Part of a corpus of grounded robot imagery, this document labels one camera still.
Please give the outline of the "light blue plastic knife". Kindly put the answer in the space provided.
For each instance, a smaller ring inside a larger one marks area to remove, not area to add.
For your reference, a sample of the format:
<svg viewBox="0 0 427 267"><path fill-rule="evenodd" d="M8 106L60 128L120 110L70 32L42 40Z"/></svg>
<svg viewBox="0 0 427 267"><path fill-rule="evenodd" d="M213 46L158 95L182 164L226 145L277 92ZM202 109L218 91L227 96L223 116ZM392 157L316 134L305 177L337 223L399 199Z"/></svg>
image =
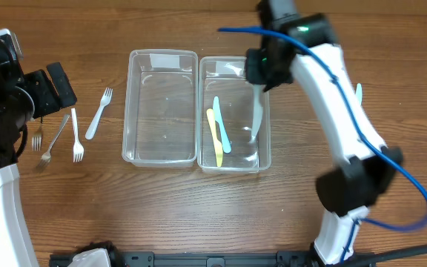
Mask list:
<svg viewBox="0 0 427 267"><path fill-rule="evenodd" d="M221 112L218 96L215 96L213 98L213 112L214 112L215 120L219 125L219 131L220 131L223 151L226 154L229 154L231 152L231 143L230 143L230 140L228 138L228 135L227 135L227 132L225 129L225 125L224 125L224 122L222 119L222 112Z"/></svg>

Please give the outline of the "white plastic knife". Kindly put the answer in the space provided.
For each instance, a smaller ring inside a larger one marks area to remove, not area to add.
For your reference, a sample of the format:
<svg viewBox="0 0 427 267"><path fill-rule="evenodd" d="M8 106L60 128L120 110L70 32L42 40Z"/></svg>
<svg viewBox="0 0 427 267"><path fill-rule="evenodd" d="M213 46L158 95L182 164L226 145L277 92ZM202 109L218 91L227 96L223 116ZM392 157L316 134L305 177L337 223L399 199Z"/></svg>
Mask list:
<svg viewBox="0 0 427 267"><path fill-rule="evenodd" d="M254 106L253 106L253 118L251 126L251 139L250 143L256 141L256 137L259 133L259 129L262 123L263 116L263 104L262 104L262 86L254 85Z"/></svg>

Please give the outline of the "cream plastic knife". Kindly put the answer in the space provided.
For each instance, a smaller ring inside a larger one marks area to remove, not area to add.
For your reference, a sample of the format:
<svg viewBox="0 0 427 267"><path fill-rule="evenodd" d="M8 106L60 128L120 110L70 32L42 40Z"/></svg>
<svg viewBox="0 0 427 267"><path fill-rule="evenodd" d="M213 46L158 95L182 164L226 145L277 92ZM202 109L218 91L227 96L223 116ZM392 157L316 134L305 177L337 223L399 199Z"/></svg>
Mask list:
<svg viewBox="0 0 427 267"><path fill-rule="evenodd" d="M213 140L214 152L216 157L216 166L221 167L222 161L223 161L223 147L222 147L222 143L219 141L217 136L214 110L212 108L207 109L206 115L208 118L208 124L211 130L211 136Z"/></svg>

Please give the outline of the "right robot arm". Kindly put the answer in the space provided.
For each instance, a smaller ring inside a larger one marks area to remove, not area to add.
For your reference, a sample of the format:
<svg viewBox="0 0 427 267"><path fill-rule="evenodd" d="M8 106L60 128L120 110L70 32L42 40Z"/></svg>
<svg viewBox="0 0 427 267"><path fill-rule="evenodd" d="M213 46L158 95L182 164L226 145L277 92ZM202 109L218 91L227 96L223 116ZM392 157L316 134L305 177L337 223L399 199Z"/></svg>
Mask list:
<svg viewBox="0 0 427 267"><path fill-rule="evenodd" d="M336 167L318 177L316 192L325 213L305 266L337 266L354 255L358 221L390 185L395 169L374 149L402 163L388 148L358 102L343 51L326 16L302 17L292 1L261 0L256 6L263 30L257 49L247 51L246 79L264 91L298 83L306 92L328 140Z"/></svg>

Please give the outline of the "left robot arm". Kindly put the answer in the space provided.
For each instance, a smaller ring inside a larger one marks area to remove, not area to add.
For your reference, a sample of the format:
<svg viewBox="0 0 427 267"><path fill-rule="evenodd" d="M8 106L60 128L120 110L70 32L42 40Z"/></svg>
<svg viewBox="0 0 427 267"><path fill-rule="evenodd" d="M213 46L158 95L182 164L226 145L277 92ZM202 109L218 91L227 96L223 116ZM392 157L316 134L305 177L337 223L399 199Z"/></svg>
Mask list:
<svg viewBox="0 0 427 267"><path fill-rule="evenodd" d="M77 98L60 63L24 73L16 34L0 30L0 266L37 266L19 189L17 163L27 123L73 106Z"/></svg>

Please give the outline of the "pale blue plastic knife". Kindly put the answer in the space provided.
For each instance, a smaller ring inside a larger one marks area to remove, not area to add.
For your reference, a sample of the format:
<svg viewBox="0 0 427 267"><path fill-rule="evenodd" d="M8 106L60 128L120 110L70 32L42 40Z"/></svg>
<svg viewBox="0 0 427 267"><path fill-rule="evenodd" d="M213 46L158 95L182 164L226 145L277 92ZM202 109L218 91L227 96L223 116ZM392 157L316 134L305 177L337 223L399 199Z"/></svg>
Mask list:
<svg viewBox="0 0 427 267"><path fill-rule="evenodd" d="M362 88L362 85L360 83L357 83L355 96L357 98L357 101L361 105L362 101L363 101L363 88Z"/></svg>

